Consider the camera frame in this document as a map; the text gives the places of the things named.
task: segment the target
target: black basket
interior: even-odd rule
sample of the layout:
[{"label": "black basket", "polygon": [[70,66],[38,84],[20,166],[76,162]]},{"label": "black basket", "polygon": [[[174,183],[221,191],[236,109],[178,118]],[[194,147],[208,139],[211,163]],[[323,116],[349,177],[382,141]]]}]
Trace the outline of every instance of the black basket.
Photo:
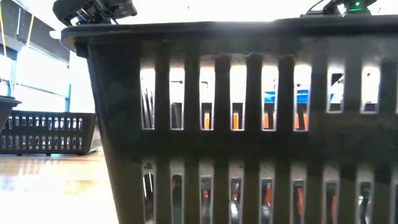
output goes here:
[{"label": "black basket", "polygon": [[[63,30],[62,42],[88,61],[120,223],[145,223],[142,205],[147,205],[152,196],[148,196],[148,187],[142,186],[143,175],[154,176],[156,221],[172,223],[173,158],[184,160],[179,171],[183,175],[184,223],[208,220],[201,215],[204,198],[211,198],[212,211],[206,214],[214,224],[236,222],[231,215],[235,212],[233,200],[240,202],[242,223],[259,223],[263,203],[259,188],[264,179],[270,179],[271,184],[266,184],[273,188],[269,200],[272,223],[290,223],[296,220],[293,213],[307,224],[332,219],[357,223],[358,217],[363,223],[364,214],[372,223],[397,221],[394,197],[398,181],[393,169],[398,159],[397,16],[81,26]],[[210,60],[215,67],[212,131],[200,127],[202,60]],[[229,70],[236,61],[247,66],[244,131],[230,128]],[[361,74],[368,61],[377,63],[381,71],[377,113],[360,110]],[[275,63],[279,69],[275,131],[261,128],[264,62]],[[345,66],[340,113],[327,112],[328,65],[333,62]],[[299,63],[312,66],[308,131],[293,129],[294,68]],[[143,129],[141,121],[140,71],[147,66],[155,69],[154,129]],[[169,72],[174,66],[185,70],[183,130],[170,129]],[[213,165],[203,167],[205,159]],[[237,176],[231,171],[232,159],[243,162],[237,166]],[[304,172],[298,174],[292,161],[303,164]],[[371,183],[365,186],[371,188],[368,209],[358,207],[358,196],[366,195],[359,187],[363,164],[370,166],[369,175],[365,175]],[[326,172],[327,167],[336,169],[337,174]],[[199,194],[199,181],[207,176],[204,174],[212,181],[208,185],[211,191]],[[332,184],[336,189],[328,190],[328,194],[337,192],[337,203],[334,217],[325,218],[330,215],[330,204],[324,203],[334,200],[326,197],[325,190],[325,181],[331,176],[338,184]],[[241,178],[235,190],[240,190],[242,197],[229,194],[232,185],[228,182],[234,177]],[[295,179],[304,180],[304,189],[294,187]],[[144,183],[151,184],[152,192],[149,180],[145,177]],[[293,197],[304,203],[297,212],[291,212]]]},{"label": "black basket", "polygon": [[79,154],[101,147],[95,114],[15,111],[0,134],[0,154]]},{"label": "black basket", "polygon": [[13,107],[20,104],[14,97],[0,96],[0,133]]}]

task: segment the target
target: basket slot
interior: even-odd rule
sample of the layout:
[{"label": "basket slot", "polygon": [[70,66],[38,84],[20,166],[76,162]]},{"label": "basket slot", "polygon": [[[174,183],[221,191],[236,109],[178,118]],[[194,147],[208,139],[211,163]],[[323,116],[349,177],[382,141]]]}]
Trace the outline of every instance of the basket slot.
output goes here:
[{"label": "basket slot", "polygon": [[395,114],[397,111],[397,62],[381,63],[379,113]]},{"label": "basket slot", "polygon": [[60,129],[61,131],[63,131],[65,128],[65,118],[61,118],[60,119]]},{"label": "basket slot", "polygon": [[46,139],[45,136],[42,136],[42,149],[45,150]]},{"label": "basket slot", "polygon": [[200,125],[200,62],[198,47],[189,45],[185,54],[184,129],[197,131]]},{"label": "basket slot", "polygon": [[358,166],[356,175],[356,197],[358,198],[356,209],[358,223],[365,224],[371,221],[371,214],[374,207],[372,203],[374,199],[373,168],[364,165]]},{"label": "basket slot", "polygon": [[19,115],[15,115],[15,126],[19,126]]},{"label": "basket slot", "polygon": [[70,118],[67,118],[67,131],[70,131],[70,125],[71,125]]},{"label": "basket slot", "polygon": [[214,130],[229,131],[231,124],[230,76],[231,61],[227,55],[215,61]]},{"label": "basket slot", "polygon": [[303,223],[305,213],[307,167],[305,164],[293,162],[290,165],[290,169],[290,178],[292,179],[290,190],[290,219],[293,224],[301,224]]},{"label": "basket slot", "polygon": [[246,106],[247,66],[244,58],[236,58],[230,69],[230,127],[232,131],[244,131]]},{"label": "basket slot", "polygon": [[294,111],[294,67],[293,57],[286,56],[279,59],[279,83],[277,97],[283,100],[277,100],[277,128],[280,132],[291,132],[293,128]]},{"label": "basket slot", "polygon": [[58,136],[54,136],[54,149],[58,150],[59,140]]},{"label": "basket slot", "polygon": [[344,68],[338,65],[328,67],[328,112],[341,113],[343,111]]},{"label": "basket slot", "polygon": [[26,149],[26,136],[22,136],[22,149]]},{"label": "basket slot", "polygon": [[63,136],[61,136],[60,144],[61,144],[61,150],[63,150],[65,145],[65,138]]},{"label": "basket slot", "polygon": [[8,130],[12,129],[12,116],[8,116]]},{"label": "basket slot", "polygon": [[73,130],[76,131],[76,127],[77,127],[77,119],[73,118],[73,124],[72,124]]},{"label": "basket slot", "polygon": [[52,129],[52,117],[49,117],[49,131]]},{"label": "basket slot", "polygon": [[33,149],[33,136],[29,136],[28,144],[29,144],[29,150],[32,150]]},{"label": "basket slot", "polygon": [[72,149],[73,149],[73,150],[76,150],[76,137],[73,137],[73,140],[72,140]]},{"label": "basket slot", "polygon": [[33,127],[33,117],[32,116],[29,116],[28,125],[29,125],[29,127]]},{"label": "basket slot", "polygon": [[308,131],[311,72],[309,65],[296,65],[294,68],[294,131]]},{"label": "basket slot", "polygon": [[170,59],[163,46],[155,60],[155,129],[170,129]]},{"label": "basket slot", "polygon": [[40,146],[40,138],[39,136],[35,137],[35,149],[39,150],[39,146]]},{"label": "basket slot", "polygon": [[83,131],[83,118],[79,118],[79,131]]},{"label": "basket slot", "polygon": [[215,69],[212,66],[201,65],[200,68],[200,123],[201,130],[212,131],[214,128],[215,104]]},{"label": "basket slot", "polygon": [[81,150],[83,148],[83,140],[82,140],[82,138],[80,137],[79,138],[79,150]]},{"label": "basket slot", "polygon": [[15,149],[19,150],[19,136],[15,136]]},{"label": "basket slot", "polygon": [[379,66],[364,64],[361,77],[361,113],[374,114],[378,112],[379,84]]},{"label": "basket slot", "polygon": [[144,185],[144,220],[146,222],[154,221],[157,218],[156,171],[157,169],[155,161],[148,160],[142,162],[142,176]]},{"label": "basket slot", "polygon": [[239,161],[229,162],[229,223],[242,222],[244,168]]},{"label": "basket slot", "polygon": [[58,131],[58,126],[59,126],[58,117],[54,117],[54,130]]},{"label": "basket slot", "polygon": [[[214,187],[213,187],[213,182],[214,182],[214,165],[212,161],[200,161],[199,163],[199,176],[200,176],[200,223],[201,224],[211,224],[213,223],[213,192],[214,192]],[[189,192],[188,194],[187,190],[189,187],[193,187],[194,185],[190,184],[191,182],[186,181],[185,185],[185,198],[194,198],[195,192]],[[193,216],[190,216],[193,212],[193,210],[189,211],[186,209],[185,210],[185,221],[191,220],[193,222],[197,222],[196,220],[196,214]]]},{"label": "basket slot", "polygon": [[183,130],[185,70],[182,65],[170,69],[170,129]]},{"label": "basket slot", "polygon": [[70,137],[67,137],[66,145],[67,145],[67,150],[70,150]]},{"label": "basket slot", "polygon": [[142,128],[154,129],[155,70],[153,68],[143,68],[140,71],[140,77]]},{"label": "basket slot", "polygon": [[183,223],[183,183],[185,179],[183,160],[170,161],[170,179],[172,193],[172,223]]},{"label": "basket slot", "polygon": [[[248,179],[250,179],[250,175],[255,175],[256,172],[254,172],[255,166],[256,164],[253,164],[254,167],[253,170],[247,170],[248,169],[248,164],[246,164],[245,166],[245,185],[248,186],[249,181]],[[250,185],[250,188],[252,189],[253,187],[253,192],[250,194],[249,190],[245,190],[245,194],[244,194],[244,200],[243,200],[243,204],[244,204],[244,213],[243,213],[243,221],[245,223],[258,223],[257,220],[255,219],[256,217],[258,217],[258,215],[256,216],[255,212],[256,212],[256,207],[258,205],[258,203],[252,203],[250,204],[251,209],[248,210],[247,207],[245,207],[246,204],[248,204],[248,197],[249,199],[252,197],[251,200],[253,200],[253,202],[257,202],[256,200],[260,200],[259,204],[260,204],[260,223],[261,224],[271,224],[272,223],[272,212],[273,212],[273,208],[274,208],[274,196],[273,196],[273,192],[274,192],[274,187],[275,187],[275,165],[273,162],[271,161],[267,161],[267,162],[260,162],[260,173],[259,173],[259,182],[260,182],[260,197],[257,197],[256,194],[254,193],[254,190],[256,190],[256,185],[254,182],[258,183],[256,178],[253,177],[252,178],[252,182]]]},{"label": "basket slot", "polygon": [[246,60],[247,77],[246,77],[246,106],[245,106],[245,125],[247,131],[258,131],[261,127],[262,108],[262,57],[252,54]]},{"label": "basket slot", "polygon": [[40,118],[39,118],[39,116],[35,117],[35,127],[40,127]]},{"label": "basket slot", "polygon": [[12,150],[12,136],[8,136],[8,149]]},{"label": "basket slot", "polygon": [[262,129],[264,131],[276,130],[276,102],[278,93],[279,71],[277,66],[264,64],[261,71],[262,93],[264,93]]},{"label": "basket slot", "polygon": [[49,141],[47,142],[48,146],[49,146],[49,150],[52,149],[52,137],[49,136]]}]

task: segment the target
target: orange handle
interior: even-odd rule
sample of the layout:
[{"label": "orange handle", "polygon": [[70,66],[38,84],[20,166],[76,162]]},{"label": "orange handle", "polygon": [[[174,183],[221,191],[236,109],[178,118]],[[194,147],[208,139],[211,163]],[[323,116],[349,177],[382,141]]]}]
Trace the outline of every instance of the orange handle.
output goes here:
[{"label": "orange handle", "polygon": [[297,114],[294,115],[294,129],[300,129],[299,116]]},{"label": "orange handle", "polygon": [[333,199],[331,201],[331,218],[333,219],[333,221],[335,220],[336,217],[336,196],[333,196]]},{"label": "orange handle", "polygon": [[303,114],[304,117],[304,129],[308,131],[308,116],[307,114]]},{"label": "orange handle", "polygon": [[271,207],[271,199],[272,199],[272,188],[270,185],[267,186],[267,193],[264,199],[264,205]]},{"label": "orange handle", "polygon": [[233,129],[239,129],[239,114],[237,112],[233,113]]},{"label": "orange handle", "polygon": [[269,128],[269,120],[268,120],[268,114],[264,114],[264,124],[263,124],[263,128],[264,129],[268,129]]},{"label": "orange handle", "polygon": [[205,113],[205,130],[210,130],[210,114]]},{"label": "orange handle", "polygon": [[303,189],[297,189],[297,208],[298,214],[303,215]]}]

